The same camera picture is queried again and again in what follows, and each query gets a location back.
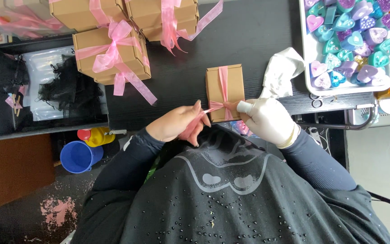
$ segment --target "black storage tray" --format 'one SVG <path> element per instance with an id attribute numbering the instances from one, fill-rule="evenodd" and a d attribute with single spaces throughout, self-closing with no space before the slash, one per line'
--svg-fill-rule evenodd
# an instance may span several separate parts
<path id="1" fill-rule="evenodd" d="M 0 44 L 0 50 L 3 53 L 17 55 L 72 45 L 72 36 L 64 35 L 23 42 Z M 30 107 L 21 109 L 19 117 L 16 117 L 14 110 L 8 106 L 7 103 L 5 103 L 6 98 L 7 94 L 0 92 L 0 140 L 108 126 L 107 115 L 101 115 L 89 120 L 79 118 L 78 120 L 53 119 L 45 121 L 33 121 Z"/>

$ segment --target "white latex glove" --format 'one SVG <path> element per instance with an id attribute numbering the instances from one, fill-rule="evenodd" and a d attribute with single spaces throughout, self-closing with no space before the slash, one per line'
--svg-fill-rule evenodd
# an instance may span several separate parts
<path id="1" fill-rule="evenodd" d="M 284 106 L 274 98 L 249 99 L 237 105 L 237 111 L 248 128 L 278 148 L 291 146 L 300 127 L 291 119 Z"/>

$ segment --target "red lid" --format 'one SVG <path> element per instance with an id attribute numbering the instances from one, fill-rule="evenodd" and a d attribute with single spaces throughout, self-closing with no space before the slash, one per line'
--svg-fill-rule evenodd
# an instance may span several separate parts
<path id="1" fill-rule="evenodd" d="M 82 141 L 88 141 L 91 137 L 91 131 L 86 131 L 86 130 L 78 130 L 78 137 Z"/>

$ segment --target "scissors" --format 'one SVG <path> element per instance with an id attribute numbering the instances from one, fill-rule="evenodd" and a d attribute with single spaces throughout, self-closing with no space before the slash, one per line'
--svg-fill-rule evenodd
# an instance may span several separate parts
<path id="1" fill-rule="evenodd" d="M 325 99 L 327 97 L 335 97 L 335 99 L 333 99 L 332 102 L 336 102 L 337 101 L 337 98 L 334 95 L 330 95 L 330 96 L 316 96 L 316 95 L 313 95 L 311 93 L 309 94 L 309 98 L 311 98 L 311 100 L 312 100 L 311 105 L 314 108 L 321 108 L 323 106 L 323 99 Z"/>

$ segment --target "blue bucket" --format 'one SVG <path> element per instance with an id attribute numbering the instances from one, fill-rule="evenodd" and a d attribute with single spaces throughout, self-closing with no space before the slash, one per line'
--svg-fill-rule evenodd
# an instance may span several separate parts
<path id="1" fill-rule="evenodd" d="M 62 166 L 70 173 L 90 171 L 91 166 L 103 157 L 103 147 L 89 147 L 84 141 L 72 141 L 61 150 Z"/>

